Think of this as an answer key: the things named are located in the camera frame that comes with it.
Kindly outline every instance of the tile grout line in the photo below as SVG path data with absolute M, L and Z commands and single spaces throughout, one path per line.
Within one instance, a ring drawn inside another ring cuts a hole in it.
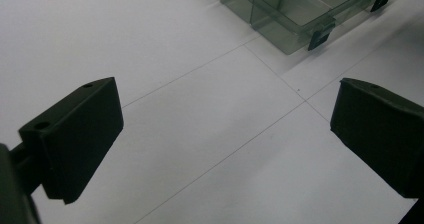
M 310 97 L 308 97 L 307 99 L 305 99 L 305 101 L 306 102 L 308 102 L 309 103 L 309 100 L 311 99 L 311 98 L 313 98 L 315 95 L 317 95 L 319 92 L 321 92 L 322 90 L 324 90 L 326 87 L 328 87 L 329 85 L 331 85 L 331 83 L 333 83 L 335 80 L 337 80 L 337 79 L 339 79 L 341 76 L 343 76 L 344 74 L 346 74 L 346 72 L 348 72 L 348 71 L 350 71 L 350 70 L 352 70 L 354 67 L 356 67 L 359 63 L 361 63 L 365 58 L 367 58 L 368 56 L 370 56 L 372 53 L 374 53 L 375 51 L 377 51 L 377 49 L 376 50 L 374 50 L 374 51 L 372 51 L 372 52 L 370 52 L 370 53 L 368 53 L 367 55 L 365 55 L 363 58 L 361 58 L 359 61 L 357 61 L 354 65 L 352 65 L 351 67 L 349 67 L 348 69 L 346 69 L 344 72 L 342 72 L 340 75 L 338 75 L 336 78 L 334 78 L 334 79 L 332 79 L 331 81 L 329 81 L 327 84 L 325 84 L 325 86 L 323 86 L 322 88 L 320 88 L 318 91 L 316 91 L 312 96 L 310 96 Z
M 305 101 L 305 103 L 307 103 L 314 111 L 316 111 L 322 118 L 324 118 L 324 120 L 326 120 L 328 123 L 330 123 L 330 121 L 329 120 L 327 120 L 327 118 L 325 118 L 322 114 L 321 114 L 321 112 L 319 112 L 317 109 L 315 109 L 315 107 L 314 106 L 312 106 L 312 104 L 311 103 L 309 103 L 309 102 L 307 102 L 307 101 Z
M 139 97 L 139 98 L 135 99 L 134 101 L 131 101 L 130 103 L 128 103 L 128 104 L 126 104 L 126 105 L 124 105 L 123 107 L 121 107 L 121 109 L 123 110 L 124 108 L 126 108 L 126 107 L 128 107 L 128 106 L 130 106 L 130 105 L 132 105 L 132 104 L 134 104 L 134 103 L 136 103 L 136 102 L 138 102 L 138 101 L 140 101 L 141 99 L 143 99 L 143 98 L 145 98 L 145 97 L 147 97 L 147 96 L 149 96 L 149 95 L 153 94 L 153 93 L 154 93 L 154 92 L 156 92 L 156 91 L 159 91 L 160 89 L 162 89 L 162 88 L 164 88 L 164 87 L 168 86 L 169 84 L 172 84 L 172 83 L 174 83 L 174 82 L 176 82 L 176 81 L 178 81 L 178 80 L 182 79 L 183 77 L 185 77 L 185 76 L 187 76 L 187 75 L 191 74 L 192 72 L 195 72 L 195 71 L 199 70 L 200 68 L 207 66 L 207 65 L 208 65 L 208 64 L 210 64 L 211 62 L 213 62 L 213 61 L 215 61 L 215 60 L 217 60 L 217 59 L 219 59 L 219 58 L 221 58 L 221 57 L 223 57 L 223 56 L 226 56 L 226 55 L 227 55 L 227 54 L 229 54 L 230 52 L 233 52 L 233 51 L 235 51 L 235 50 L 239 49 L 240 47 L 243 47 L 246 43 L 248 43 L 248 42 L 250 42 L 250 41 L 252 41 L 252 40 L 248 40 L 248 41 L 246 41 L 246 42 L 244 42 L 244 43 L 240 44 L 239 46 L 237 46 L 237 47 L 235 47 L 235 48 L 233 48 L 233 49 L 231 49 L 231 50 L 229 50 L 229 51 L 227 51 L 227 52 L 223 53 L 222 55 L 220 55 L 220 56 L 218 56 L 218 57 L 213 58 L 212 60 L 210 60 L 210 61 L 206 62 L 205 64 L 202 64 L 202 65 L 200 65 L 200 66 L 198 66 L 198 67 L 194 68 L 193 70 L 191 70 L 191 71 L 189 71 L 189 72 L 187 72 L 187 73 L 185 73 L 185 74 L 183 74 L 183 75 L 181 75 L 181 76 L 177 77 L 176 79 L 174 79 L 174 80 L 172 80 L 172 81 L 170 81 L 170 82 L 166 83 L 165 85 L 160 86 L 160 87 L 158 87 L 158 88 L 156 88 L 156 89 L 154 89 L 154 90 L 152 90 L 152 91 L 148 92 L 147 94 L 144 94 L 143 96 L 141 96 L 141 97 Z
M 178 194 L 180 194 L 182 191 L 184 191 L 185 189 L 187 189 L 189 186 L 191 186 L 193 183 L 195 183 L 197 180 L 199 180 L 200 178 L 202 178 L 203 176 L 205 176 L 207 173 L 209 173 L 210 171 L 212 171 L 213 169 L 215 169 L 216 167 L 218 167 L 221 163 L 223 163 L 225 160 L 227 160 L 228 158 L 230 158 L 231 156 L 233 156 L 234 154 L 236 154 L 239 150 L 241 150 L 243 147 L 245 147 L 247 144 L 249 144 L 250 142 L 252 142 L 253 140 L 255 140 L 258 136 L 260 136 L 262 133 L 264 133 L 265 131 L 267 131 L 269 128 L 271 128 L 272 126 L 274 126 L 276 123 L 278 123 L 281 119 L 283 119 L 284 117 L 286 117 L 287 115 L 289 115 L 290 113 L 292 113 L 294 110 L 296 110 L 299 106 L 301 106 L 302 104 L 306 103 L 306 101 L 301 102 L 299 105 L 297 105 L 296 107 L 294 107 L 292 110 L 290 110 L 289 112 L 287 112 L 285 115 L 283 115 L 282 117 L 280 117 L 277 121 L 273 122 L 271 125 L 269 125 L 268 127 L 266 127 L 264 130 L 262 130 L 261 132 L 259 132 L 257 135 L 255 135 L 254 137 L 252 137 L 250 140 L 248 140 L 246 143 L 244 143 L 243 145 L 241 145 L 240 147 L 238 147 L 235 151 L 233 151 L 232 153 L 230 153 L 228 156 L 226 156 L 225 158 L 223 158 L 221 161 L 219 161 L 218 163 L 216 163 L 215 165 L 213 165 L 211 168 L 209 168 L 206 172 L 204 172 L 203 174 L 201 174 L 199 177 L 195 178 L 193 181 L 191 181 L 189 184 L 187 184 L 186 186 L 184 186 L 183 188 L 181 188 L 179 191 L 177 191 L 174 195 L 172 195 L 171 197 L 169 197 L 168 199 L 166 199 L 164 202 L 162 202 L 161 204 L 159 204 L 157 207 L 153 208 L 153 210 L 149 211 L 147 214 L 145 214 L 142 218 L 140 218 L 138 221 L 134 222 L 134 224 L 139 223 L 140 221 L 142 221 L 144 218 L 146 218 L 147 216 L 149 216 L 150 214 L 152 214 L 154 211 L 156 211 L 157 209 L 159 209 L 161 206 L 165 205 L 168 201 L 170 201 L 172 198 L 174 198 L 175 196 L 177 196 Z
M 274 70 L 272 70 L 272 68 L 269 67 L 260 57 L 258 57 L 252 50 L 250 50 L 249 47 L 246 46 L 246 44 L 244 44 L 244 47 L 246 47 L 246 49 L 249 50 L 249 52 L 251 52 L 259 61 L 261 61 L 262 64 L 264 64 L 272 73 L 274 73 L 278 77 L 278 79 L 283 81 L 284 84 L 286 84 L 292 91 L 294 91 L 302 100 L 306 101 L 306 99 L 303 98 L 292 86 L 290 86 L 290 84 L 288 84 L 282 77 L 280 77 L 280 75 L 278 75 Z

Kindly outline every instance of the screw hole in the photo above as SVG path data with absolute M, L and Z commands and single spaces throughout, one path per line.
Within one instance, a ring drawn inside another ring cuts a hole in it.
M 37 125 L 35 125 L 34 128 L 37 129 L 37 130 L 42 130 L 42 129 L 48 127 L 48 126 L 50 126 L 49 122 L 40 122 Z

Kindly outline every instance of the plastic storage box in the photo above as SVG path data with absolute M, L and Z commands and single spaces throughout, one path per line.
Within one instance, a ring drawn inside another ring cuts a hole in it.
M 339 24 L 388 0 L 221 0 L 286 54 L 309 44 L 312 50 Z

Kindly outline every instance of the white floor tile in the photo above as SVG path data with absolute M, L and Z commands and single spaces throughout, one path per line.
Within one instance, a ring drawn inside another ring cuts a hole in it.
M 422 0 L 391 0 L 387 7 L 369 14 L 362 24 L 348 33 L 340 36 L 343 29 L 351 28 L 349 25 L 338 27 L 339 30 L 332 33 L 335 38 L 330 35 L 329 43 L 309 53 L 300 50 L 286 56 L 271 44 L 264 44 L 263 38 L 254 39 L 246 46 L 307 99 L 407 28 L 422 16 L 423 11 Z
M 241 47 L 124 108 L 124 131 L 75 204 L 38 191 L 44 223 L 132 224 L 302 102 Z
M 380 85 L 424 106 L 423 50 L 424 18 L 421 18 L 308 101 L 330 120 L 339 81 L 343 77 L 350 77 Z
M 87 82 L 122 105 L 258 36 L 219 0 L 1 0 L 0 141 Z
M 386 224 L 412 204 L 303 104 L 139 224 Z

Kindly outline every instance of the white table surface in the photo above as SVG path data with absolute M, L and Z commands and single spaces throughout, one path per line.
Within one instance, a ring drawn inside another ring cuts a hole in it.
M 339 80 L 424 105 L 424 0 L 390 0 L 286 56 L 219 0 L 0 0 L 0 142 L 114 76 L 125 127 L 44 224 L 398 223 L 415 200 L 330 131 Z

